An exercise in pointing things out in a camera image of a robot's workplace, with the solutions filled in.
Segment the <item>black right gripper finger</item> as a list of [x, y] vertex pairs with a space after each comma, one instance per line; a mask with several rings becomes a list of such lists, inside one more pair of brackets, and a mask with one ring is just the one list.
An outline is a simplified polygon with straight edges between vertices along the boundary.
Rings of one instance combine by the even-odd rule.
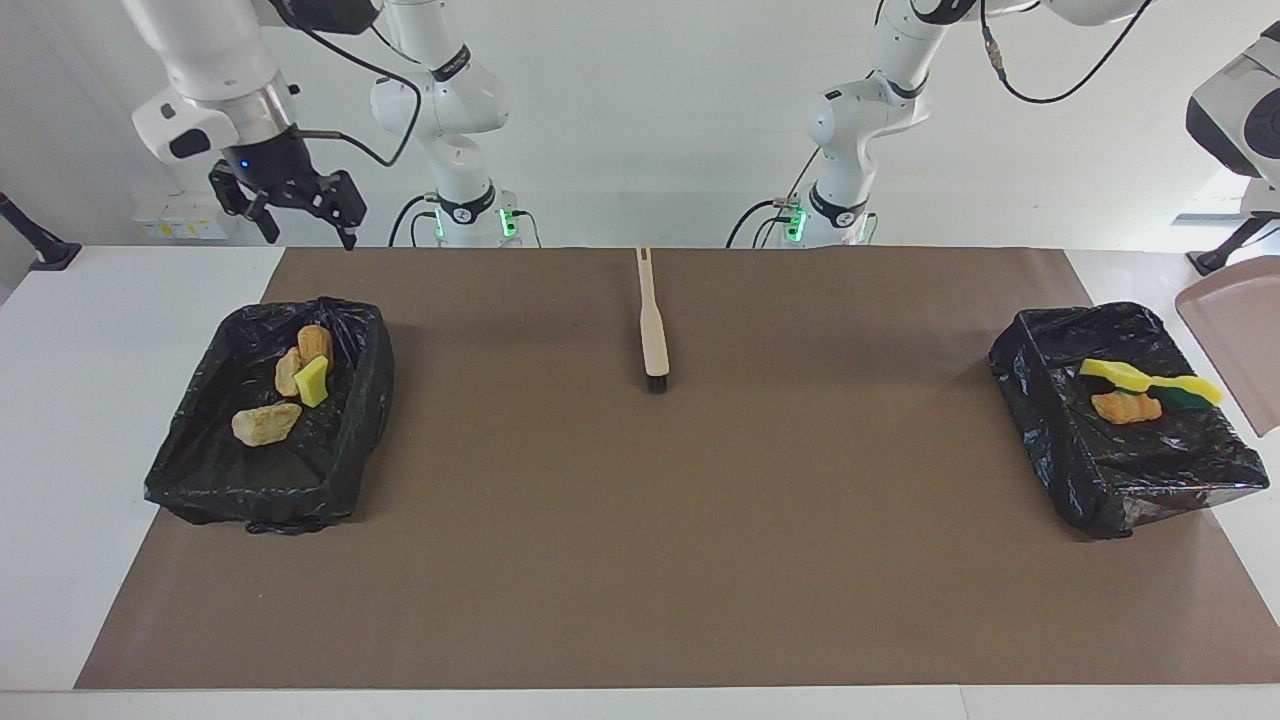
[[314, 192], [305, 209], [334, 228], [344, 251], [355, 250], [357, 231], [367, 214], [367, 205], [347, 170], [316, 174]]
[[266, 243], [279, 240], [280, 229], [268, 209], [269, 195], [256, 191], [246, 193], [228, 161], [216, 161], [207, 174], [214, 196], [228, 217], [244, 218], [252, 223]]

